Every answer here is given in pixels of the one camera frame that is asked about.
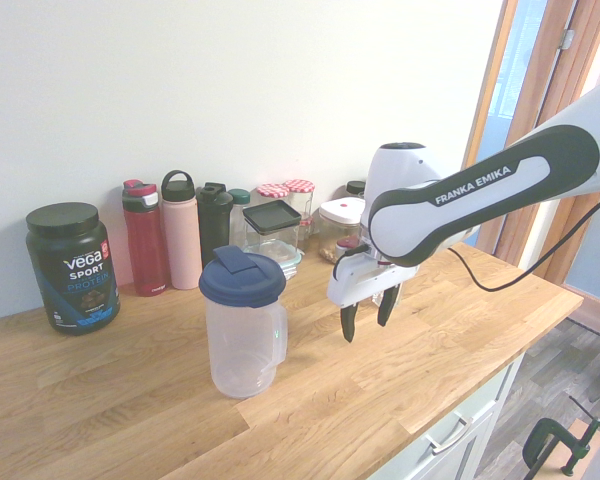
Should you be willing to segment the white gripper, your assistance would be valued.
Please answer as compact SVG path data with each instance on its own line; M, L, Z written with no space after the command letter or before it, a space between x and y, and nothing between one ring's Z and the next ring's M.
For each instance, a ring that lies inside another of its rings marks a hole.
M344 339L351 343L355 335L358 302L383 292L377 323L384 327L400 298L401 283L413 278L419 267L401 267L381 262L373 248L365 243L347 250L334 265L327 297L340 310Z

